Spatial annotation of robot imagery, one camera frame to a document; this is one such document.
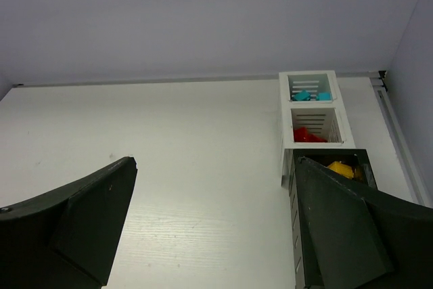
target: blue block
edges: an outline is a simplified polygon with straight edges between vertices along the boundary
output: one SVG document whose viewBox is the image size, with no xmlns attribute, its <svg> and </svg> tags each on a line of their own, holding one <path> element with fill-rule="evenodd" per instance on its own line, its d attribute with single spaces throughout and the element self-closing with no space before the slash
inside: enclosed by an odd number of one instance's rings
<svg viewBox="0 0 433 289">
<path fill-rule="evenodd" d="M 294 101 L 309 101 L 310 99 L 311 94 L 308 91 L 301 91 L 293 97 Z"/>
<path fill-rule="evenodd" d="M 319 93 L 316 100 L 317 101 L 330 101 L 331 100 L 331 93 Z"/>
</svg>

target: yellow block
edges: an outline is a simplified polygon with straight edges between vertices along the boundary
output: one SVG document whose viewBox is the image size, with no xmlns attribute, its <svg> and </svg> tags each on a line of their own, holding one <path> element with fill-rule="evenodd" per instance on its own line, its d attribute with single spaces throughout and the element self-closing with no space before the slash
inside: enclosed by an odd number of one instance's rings
<svg viewBox="0 0 433 289">
<path fill-rule="evenodd" d="M 342 164 L 341 162 L 333 162 L 328 168 L 348 179 L 353 179 L 354 177 L 352 167 Z"/>
</svg>

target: black object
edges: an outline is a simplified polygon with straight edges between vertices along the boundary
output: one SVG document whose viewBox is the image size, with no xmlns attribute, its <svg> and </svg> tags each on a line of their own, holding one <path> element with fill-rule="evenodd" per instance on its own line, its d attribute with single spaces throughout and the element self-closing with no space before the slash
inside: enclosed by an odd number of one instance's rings
<svg viewBox="0 0 433 289">
<path fill-rule="evenodd" d="M 0 209 L 0 288 L 106 286 L 136 175 L 134 158 L 125 157 Z"/>
<path fill-rule="evenodd" d="M 288 179 L 292 210 L 292 230 L 297 289 L 324 288 L 321 270 L 310 235 L 308 222 L 302 208 L 302 195 L 296 186 L 296 179 L 302 177 L 299 158 L 309 157 L 323 166 L 335 161 L 351 166 L 356 171 L 354 182 L 362 186 L 377 188 L 366 150 L 353 149 L 295 149 L 290 153 Z"/>
<path fill-rule="evenodd" d="M 296 182 L 327 289 L 433 286 L 433 209 L 298 158 Z"/>
</svg>

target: red object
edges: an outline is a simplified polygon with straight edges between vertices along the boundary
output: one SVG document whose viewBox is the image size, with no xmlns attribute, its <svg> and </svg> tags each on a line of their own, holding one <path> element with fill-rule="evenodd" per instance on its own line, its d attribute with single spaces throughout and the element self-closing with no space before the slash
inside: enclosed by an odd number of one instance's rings
<svg viewBox="0 0 433 289">
<path fill-rule="evenodd" d="M 293 131 L 295 142 L 327 142 L 326 140 L 309 133 L 306 127 Z"/>
</svg>

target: table surface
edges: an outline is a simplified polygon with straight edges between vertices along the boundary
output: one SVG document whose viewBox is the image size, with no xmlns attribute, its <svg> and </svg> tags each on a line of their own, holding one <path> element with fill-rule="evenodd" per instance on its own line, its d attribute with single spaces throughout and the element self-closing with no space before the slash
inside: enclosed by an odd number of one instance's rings
<svg viewBox="0 0 433 289">
<path fill-rule="evenodd" d="M 412 201 L 369 79 L 339 83 L 379 189 Z M 0 206 L 134 156 L 108 288 L 294 288 L 277 97 L 276 80 L 12 89 Z"/>
</svg>

